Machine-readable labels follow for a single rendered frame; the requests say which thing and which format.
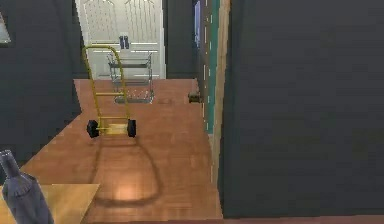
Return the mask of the light wooden table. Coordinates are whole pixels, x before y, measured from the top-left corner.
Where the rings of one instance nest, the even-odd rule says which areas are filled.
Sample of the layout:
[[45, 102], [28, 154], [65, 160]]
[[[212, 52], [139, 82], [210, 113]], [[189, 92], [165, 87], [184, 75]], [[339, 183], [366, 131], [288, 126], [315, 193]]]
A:
[[[55, 224], [83, 224], [98, 184], [48, 184], [41, 186]], [[0, 224], [16, 224], [0, 187]]]

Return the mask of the yellow hand truck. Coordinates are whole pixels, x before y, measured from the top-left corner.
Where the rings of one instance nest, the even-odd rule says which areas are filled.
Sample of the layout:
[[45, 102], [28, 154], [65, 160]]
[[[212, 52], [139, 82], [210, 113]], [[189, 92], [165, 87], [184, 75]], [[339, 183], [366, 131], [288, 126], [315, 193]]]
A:
[[[95, 79], [92, 75], [92, 69], [89, 63], [87, 52], [91, 49], [108, 49], [114, 56], [117, 68], [120, 71], [120, 84], [121, 87], [113, 92], [98, 92], [95, 86]], [[86, 131], [91, 138], [96, 138], [101, 134], [106, 135], [127, 135], [128, 137], [135, 138], [137, 134], [136, 120], [132, 119], [129, 111], [129, 103], [127, 96], [127, 88], [125, 83], [125, 76], [123, 65], [118, 52], [109, 45], [87, 45], [82, 49], [82, 58], [88, 72], [93, 101], [97, 113], [96, 120], [89, 120], [86, 126]], [[114, 97], [121, 98], [124, 102], [125, 114], [122, 116], [104, 116], [101, 113], [99, 106], [99, 97]]]

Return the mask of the teal room door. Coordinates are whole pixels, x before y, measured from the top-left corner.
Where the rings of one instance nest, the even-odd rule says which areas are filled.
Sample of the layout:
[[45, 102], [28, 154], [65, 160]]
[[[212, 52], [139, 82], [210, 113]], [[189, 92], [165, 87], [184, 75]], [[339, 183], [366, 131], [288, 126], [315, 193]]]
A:
[[220, 0], [194, 0], [197, 81], [204, 128], [208, 134], [213, 133], [214, 127], [219, 3]]

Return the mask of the dark glass bottle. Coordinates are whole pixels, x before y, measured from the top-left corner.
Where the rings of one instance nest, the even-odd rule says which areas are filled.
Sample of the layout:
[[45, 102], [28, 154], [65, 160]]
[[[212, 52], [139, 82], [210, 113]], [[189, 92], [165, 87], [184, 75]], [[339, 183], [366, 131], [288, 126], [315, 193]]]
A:
[[0, 151], [6, 174], [2, 195], [16, 224], [55, 224], [37, 179], [22, 172], [10, 150]]

